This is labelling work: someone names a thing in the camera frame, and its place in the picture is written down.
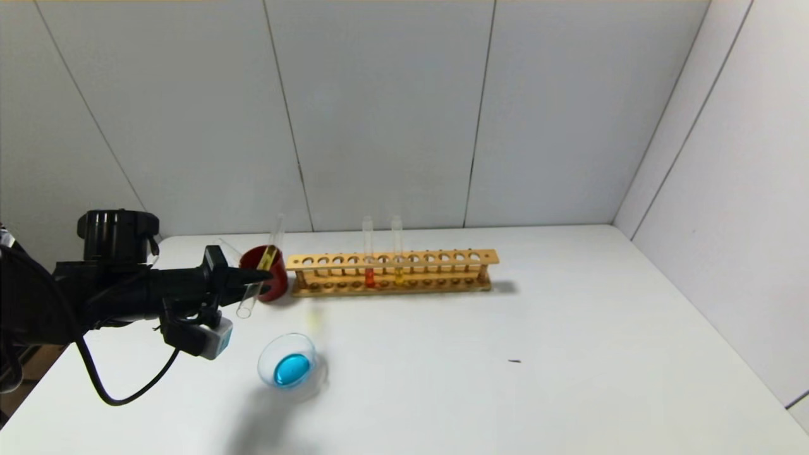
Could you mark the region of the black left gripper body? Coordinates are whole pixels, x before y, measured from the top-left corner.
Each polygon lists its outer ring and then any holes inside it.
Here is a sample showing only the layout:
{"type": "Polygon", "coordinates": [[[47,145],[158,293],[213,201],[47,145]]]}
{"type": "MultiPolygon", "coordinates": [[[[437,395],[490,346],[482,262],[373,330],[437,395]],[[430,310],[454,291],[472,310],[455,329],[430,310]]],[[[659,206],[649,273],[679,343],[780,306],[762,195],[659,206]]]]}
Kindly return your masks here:
{"type": "Polygon", "coordinates": [[[197,314],[230,305],[229,265],[219,246],[207,246],[197,266],[151,270],[150,307],[157,312],[197,314]]]}

